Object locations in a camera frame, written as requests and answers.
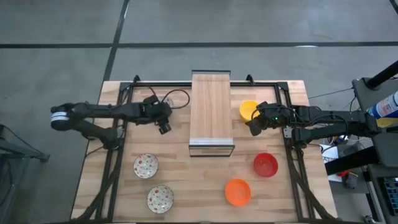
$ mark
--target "white bowl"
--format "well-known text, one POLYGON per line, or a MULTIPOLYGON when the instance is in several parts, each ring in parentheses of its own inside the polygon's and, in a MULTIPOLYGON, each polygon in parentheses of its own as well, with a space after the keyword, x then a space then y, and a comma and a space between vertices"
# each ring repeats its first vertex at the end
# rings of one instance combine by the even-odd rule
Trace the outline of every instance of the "white bowl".
POLYGON ((156 213, 163 214, 172 208, 174 203, 174 193, 170 187, 158 185, 150 190, 147 197, 148 208, 156 213))
POLYGON ((134 172, 142 179, 153 177, 158 168, 159 162, 156 156, 149 153, 141 154, 134 162, 134 172))

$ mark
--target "wooden box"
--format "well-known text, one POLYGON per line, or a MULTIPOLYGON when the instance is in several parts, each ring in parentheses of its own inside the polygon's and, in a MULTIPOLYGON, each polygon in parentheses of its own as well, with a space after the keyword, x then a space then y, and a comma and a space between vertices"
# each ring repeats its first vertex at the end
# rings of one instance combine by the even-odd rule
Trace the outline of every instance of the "wooden box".
POLYGON ((229 157, 232 137, 229 73, 193 72, 189 151, 191 157, 229 157))

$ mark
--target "gray floor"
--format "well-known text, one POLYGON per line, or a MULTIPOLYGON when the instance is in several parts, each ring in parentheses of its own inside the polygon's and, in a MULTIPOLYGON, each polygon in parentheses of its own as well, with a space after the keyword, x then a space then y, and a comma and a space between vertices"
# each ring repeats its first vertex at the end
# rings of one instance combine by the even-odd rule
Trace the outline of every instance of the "gray floor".
MULTIPOLYGON (((2 0, 0 44, 111 43, 122 3, 2 0)), ((131 0, 121 42, 397 41, 397 23, 388 0, 131 0)), ((0 123, 51 153, 49 163, 31 163, 13 223, 68 220, 87 141, 52 130, 49 108, 96 103, 108 57, 109 49, 0 49, 0 123)), ((305 80, 315 96, 349 88, 397 57, 398 47, 119 49, 110 80, 189 80, 192 69, 223 69, 234 80, 248 73, 305 80)), ((310 102, 341 110, 352 98, 346 91, 310 102)), ((344 219, 359 221, 368 212, 354 206, 366 203, 362 196, 336 190, 334 197, 344 219)))

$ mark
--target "yellow bowl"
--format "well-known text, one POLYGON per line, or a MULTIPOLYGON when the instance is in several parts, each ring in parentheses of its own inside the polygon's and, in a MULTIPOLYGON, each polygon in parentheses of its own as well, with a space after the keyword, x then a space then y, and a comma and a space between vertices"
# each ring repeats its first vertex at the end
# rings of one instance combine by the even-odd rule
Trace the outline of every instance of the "yellow bowl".
MULTIPOLYGON (((252 100, 246 100, 241 104, 241 106, 239 107, 239 112, 241 113, 241 117, 244 121, 251 120, 251 114, 253 113, 253 111, 256 110, 257 105, 258 103, 252 100)), ((260 113, 257 111, 254 113, 253 118, 259 115, 260 113)))

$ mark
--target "wooden table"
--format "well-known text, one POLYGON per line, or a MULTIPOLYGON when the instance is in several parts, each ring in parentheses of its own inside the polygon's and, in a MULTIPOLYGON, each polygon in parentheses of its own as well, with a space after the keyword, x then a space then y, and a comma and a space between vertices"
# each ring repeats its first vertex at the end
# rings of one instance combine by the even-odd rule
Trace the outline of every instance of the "wooden table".
MULTIPOLYGON (((304 82, 285 82, 289 84, 292 104, 308 105, 304 82)), ((116 104, 119 84, 120 82, 104 82, 99 104, 116 104)), ((174 88, 154 88, 158 96, 165 95, 171 89, 174 88)), ((181 89, 190 94, 190 88, 181 89)), ((151 94, 148 88, 134 87, 132 101, 142 101, 151 94)), ((169 97, 175 106, 183 105, 187 100, 181 92, 172 93, 169 97)), ((172 131, 165 135, 161 135, 157 130, 158 127, 153 124, 136 126, 129 123, 114 222, 296 221, 282 129, 267 129, 259 136, 252 137, 239 115, 239 106, 244 100, 275 103, 274 89, 231 87, 231 116, 233 139, 236 145, 231 157, 191 158, 189 156, 190 105, 173 111, 170 116, 172 131), (155 176, 142 180, 135 175, 132 167, 136 157, 146 152, 155 154, 160 165, 155 176), (273 154, 278 161, 279 170, 271 178, 259 177, 253 171, 253 159, 261 152, 273 154), (235 178, 244 179, 252 190, 251 200, 245 207, 234 207, 225 199, 224 187, 229 180, 235 178), (173 207, 162 215, 152 213, 146 204, 149 190, 159 184, 169 186, 175 195, 173 207)), ((112 119, 95 119, 95 124, 110 127, 112 119)), ((92 141, 87 152, 99 146, 101 146, 99 141, 92 141)), ((335 204, 321 152, 317 146, 308 146, 304 152, 310 188, 328 212, 336 217, 335 204)), ((86 158, 72 218, 82 214, 98 193, 105 158, 105 150, 95 152, 86 158)), ((306 214, 302 192, 300 198, 306 214)), ((107 204, 104 204, 104 211, 108 209, 107 204)))

